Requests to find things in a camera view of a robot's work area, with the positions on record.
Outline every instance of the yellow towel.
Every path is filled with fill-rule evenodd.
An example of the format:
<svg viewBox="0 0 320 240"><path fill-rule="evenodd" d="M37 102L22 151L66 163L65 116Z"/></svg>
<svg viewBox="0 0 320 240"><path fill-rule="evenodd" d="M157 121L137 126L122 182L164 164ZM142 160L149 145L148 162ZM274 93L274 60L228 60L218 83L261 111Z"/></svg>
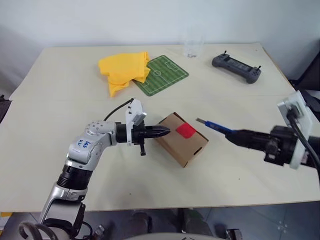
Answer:
<svg viewBox="0 0 320 240"><path fill-rule="evenodd" d="M113 97L116 91L129 86L129 81L135 79L144 83L150 69L147 68L149 55L145 52L120 53L108 56L99 61L102 75L108 76L109 92Z"/></svg>

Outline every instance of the floor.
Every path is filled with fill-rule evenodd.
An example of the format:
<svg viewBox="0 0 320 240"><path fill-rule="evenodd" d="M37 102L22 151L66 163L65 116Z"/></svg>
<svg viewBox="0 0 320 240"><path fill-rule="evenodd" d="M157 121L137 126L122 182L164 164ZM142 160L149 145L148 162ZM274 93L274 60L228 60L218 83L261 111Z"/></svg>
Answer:
<svg viewBox="0 0 320 240"><path fill-rule="evenodd" d="M320 201L263 206L194 208L206 220L213 235L215 225L240 229L243 240L319 240ZM121 229L134 210L86 212L84 220L95 229L99 224L113 223L111 239L120 240ZM175 232L177 209L148 209L152 217L152 232ZM5 226L0 240L21 240L18 225L22 221L35 223L39 213L14 213ZM84 226L78 238L88 233Z"/></svg>

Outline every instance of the game controller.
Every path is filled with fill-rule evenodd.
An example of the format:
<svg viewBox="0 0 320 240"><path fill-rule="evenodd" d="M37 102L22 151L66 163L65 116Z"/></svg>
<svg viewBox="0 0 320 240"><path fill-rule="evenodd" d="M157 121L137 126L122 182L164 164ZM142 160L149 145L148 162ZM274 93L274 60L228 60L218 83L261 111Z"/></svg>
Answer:
<svg viewBox="0 0 320 240"><path fill-rule="evenodd" d="M255 83L260 74L261 74L261 66L252 67L243 62L240 62L230 55L226 54L227 51L224 51L223 54L220 54L212 59L212 65L214 67L225 68L235 74L238 74L245 78L248 84Z"/></svg>

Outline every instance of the table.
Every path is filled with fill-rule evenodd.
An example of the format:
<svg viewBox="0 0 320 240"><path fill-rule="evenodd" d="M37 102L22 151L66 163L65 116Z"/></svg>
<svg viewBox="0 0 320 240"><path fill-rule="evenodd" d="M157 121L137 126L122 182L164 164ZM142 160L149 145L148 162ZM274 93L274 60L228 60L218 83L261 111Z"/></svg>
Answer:
<svg viewBox="0 0 320 240"><path fill-rule="evenodd" d="M0 182L4 183L0 211L41 211L72 140L87 123L103 119L131 96L141 100L148 113L146 125L176 111L209 143L187 168L181 168L154 139L145 141L146 156L140 156L139 146L107 148L88 186L84 200L88 211L319 200L315 169L301 166L293 170L266 163L262 152L235 146L195 121L199 117L233 129L268 133L274 125L285 124L277 103L294 91L259 44L205 47L205 54L198 59L180 56L180 46L45 49L11 96L13 102L0 124ZM96 69L97 60L143 49L153 57L167 55L189 72L189 77L152 97L131 84L110 99L104 78ZM241 61L249 51L254 61L245 62L262 65L260 79L247 85L238 76L210 66L210 58L224 49ZM56 71L49 71L53 66ZM124 121L124 109L110 120ZM320 135L315 117L312 134Z"/></svg>

